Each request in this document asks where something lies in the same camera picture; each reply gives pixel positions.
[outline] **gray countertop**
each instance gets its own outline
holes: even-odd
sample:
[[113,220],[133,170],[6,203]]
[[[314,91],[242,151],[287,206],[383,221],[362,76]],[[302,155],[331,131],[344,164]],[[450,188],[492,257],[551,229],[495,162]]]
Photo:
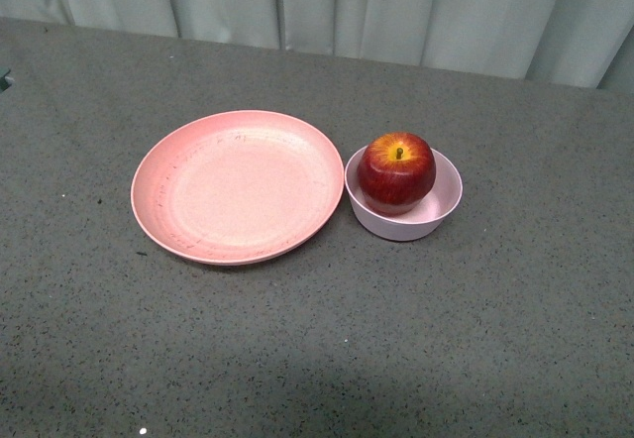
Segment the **gray countertop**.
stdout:
[[[0,62],[0,436],[634,435],[633,96],[11,19]],[[133,175],[236,109],[344,163],[420,134],[463,200],[415,242],[344,194],[277,259],[182,260]]]

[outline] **apple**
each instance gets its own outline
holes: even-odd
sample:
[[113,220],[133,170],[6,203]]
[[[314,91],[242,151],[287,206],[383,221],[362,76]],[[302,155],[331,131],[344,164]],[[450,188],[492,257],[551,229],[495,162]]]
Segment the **apple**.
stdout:
[[411,133],[388,133],[368,145],[357,177],[370,209],[380,215],[402,215],[434,186],[436,162],[422,138]]

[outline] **curtain fold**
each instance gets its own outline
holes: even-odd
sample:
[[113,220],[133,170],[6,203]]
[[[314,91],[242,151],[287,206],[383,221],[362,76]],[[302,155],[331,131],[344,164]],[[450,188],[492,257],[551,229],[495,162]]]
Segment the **curtain fold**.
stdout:
[[634,0],[0,0],[0,16],[634,92]]

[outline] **pink plate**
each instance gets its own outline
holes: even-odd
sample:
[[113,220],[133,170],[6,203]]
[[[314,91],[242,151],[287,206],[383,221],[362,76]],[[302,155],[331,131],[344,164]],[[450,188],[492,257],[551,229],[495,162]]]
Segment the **pink plate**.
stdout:
[[233,111],[189,123],[156,144],[132,182],[141,228],[195,262],[245,265],[314,235],[344,189],[335,146],[279,113]]

